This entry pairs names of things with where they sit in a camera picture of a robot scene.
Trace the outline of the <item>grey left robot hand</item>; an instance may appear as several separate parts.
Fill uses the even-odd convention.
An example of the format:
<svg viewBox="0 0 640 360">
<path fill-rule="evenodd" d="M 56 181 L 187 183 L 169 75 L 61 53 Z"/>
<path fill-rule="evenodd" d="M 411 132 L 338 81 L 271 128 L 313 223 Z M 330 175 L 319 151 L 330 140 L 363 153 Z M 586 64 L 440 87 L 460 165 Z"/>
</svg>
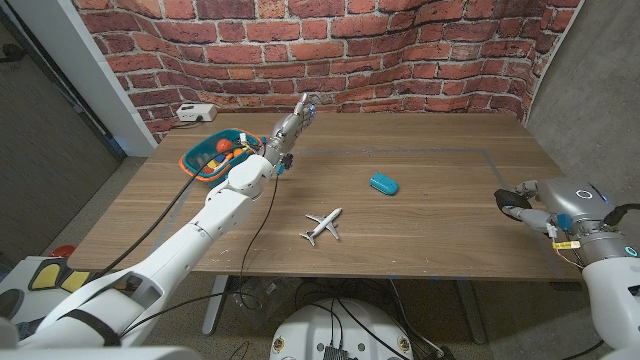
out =
<svg viewBox="0 0 640 360">
<path fill-rule="evenodd" d="M 304 93 L 293 112 L 281 118 L 274 126 L 264 146 L 263 157 L 276 166 L 294 147 L 297 138 L 308 128 L 315 117 L 315 105 L 308 93 Z"/>
</svg>

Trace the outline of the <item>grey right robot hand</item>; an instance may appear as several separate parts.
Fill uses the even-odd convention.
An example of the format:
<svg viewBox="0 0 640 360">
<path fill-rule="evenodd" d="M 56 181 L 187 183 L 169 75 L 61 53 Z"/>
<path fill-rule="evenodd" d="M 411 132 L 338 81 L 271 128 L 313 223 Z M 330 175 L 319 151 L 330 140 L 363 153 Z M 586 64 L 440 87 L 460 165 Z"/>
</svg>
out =
<svg viewBox="0 0 640 360">
<path fill-rule="evenodd" d="M 589 233 L 615 208 L 594 186 L 570 178 L 525 181 L 494 195 L 503 214 L 541 233 L 560 229 L 576 235 L 582 225 Z"/>
</svg>

